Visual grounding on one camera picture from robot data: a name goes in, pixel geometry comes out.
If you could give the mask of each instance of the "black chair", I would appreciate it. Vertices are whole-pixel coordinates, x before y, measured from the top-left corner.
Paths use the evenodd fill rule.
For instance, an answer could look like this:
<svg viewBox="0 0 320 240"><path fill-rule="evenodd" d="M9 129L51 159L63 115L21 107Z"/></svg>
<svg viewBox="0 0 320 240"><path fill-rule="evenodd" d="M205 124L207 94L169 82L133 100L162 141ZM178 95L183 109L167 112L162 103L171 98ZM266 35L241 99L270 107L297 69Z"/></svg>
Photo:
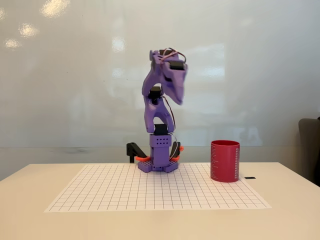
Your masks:
<svg viewBox="0 0 320 240"><path fill-rule="evenodd" d="M320 187L320 117L299 121L302 176Z"/></svg>

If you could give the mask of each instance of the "white wall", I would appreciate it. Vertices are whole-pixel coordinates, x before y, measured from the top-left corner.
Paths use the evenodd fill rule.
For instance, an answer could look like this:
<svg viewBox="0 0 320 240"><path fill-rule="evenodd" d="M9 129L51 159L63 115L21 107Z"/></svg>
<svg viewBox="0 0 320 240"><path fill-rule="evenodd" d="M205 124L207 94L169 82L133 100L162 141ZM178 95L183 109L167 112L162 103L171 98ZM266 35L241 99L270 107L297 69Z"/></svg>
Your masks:
<svg viewBox="0 0 320 240"><path fill-rule="evenodd" d="M2 0L0 147L147 146L149 50L189 74L185 146L296 146L320 113L318 0Z"/></svg>

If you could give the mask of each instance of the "grid paper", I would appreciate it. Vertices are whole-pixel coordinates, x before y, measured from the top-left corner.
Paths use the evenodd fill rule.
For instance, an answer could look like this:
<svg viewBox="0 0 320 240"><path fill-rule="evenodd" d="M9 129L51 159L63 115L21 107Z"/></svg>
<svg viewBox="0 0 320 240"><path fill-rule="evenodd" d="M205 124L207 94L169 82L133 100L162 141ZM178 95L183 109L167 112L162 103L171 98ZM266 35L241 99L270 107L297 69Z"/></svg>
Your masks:
<svg viewBox="0 0 320 240"><path fill-rule="evenodd" d="M44 211L271 209L242 178L210 178L210 163L180 163L170 173L145 173L137 164L87 164Z"/></svg>

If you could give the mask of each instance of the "purple robot arm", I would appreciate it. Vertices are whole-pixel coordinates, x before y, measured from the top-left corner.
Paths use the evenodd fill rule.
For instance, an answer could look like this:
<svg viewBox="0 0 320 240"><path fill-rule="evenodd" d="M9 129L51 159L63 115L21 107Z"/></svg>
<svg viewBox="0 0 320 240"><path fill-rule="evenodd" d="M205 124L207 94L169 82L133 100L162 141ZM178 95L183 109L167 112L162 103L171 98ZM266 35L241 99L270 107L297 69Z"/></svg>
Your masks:
<svg viewBox="0 0 320 240"><path fill-rule="evenodd" d="M180 143L172 145L172 133L175 131L173 116L168 111L164 95L169 96L175 103L181 105L184 98L184 82L188 71L186 60L180 60L180 52L167 48L160 51L150 51L151 69L142 86L145 111L144 122L146 131L150 134L150 157L145 157L135 143L127 144L127 155L137 156L140 162L139 169L144 172L165 171L171 172L178 168ZM163 124L154 124L154 118L158 117Z"/></svg>

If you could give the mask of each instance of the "red cylindrical cup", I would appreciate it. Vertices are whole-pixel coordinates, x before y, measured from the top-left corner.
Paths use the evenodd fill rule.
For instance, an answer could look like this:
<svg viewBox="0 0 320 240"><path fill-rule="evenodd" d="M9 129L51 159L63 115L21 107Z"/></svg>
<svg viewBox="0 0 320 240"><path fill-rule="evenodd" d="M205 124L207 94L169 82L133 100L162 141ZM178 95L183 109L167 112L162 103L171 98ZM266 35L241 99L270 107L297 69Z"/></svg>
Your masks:
<svg viewBox="0 0 320 240"><path fill-rule="evenodd" d="M236 141L211 142L211 178L218 182L234 183L239 180L240 144Z"/></svg>

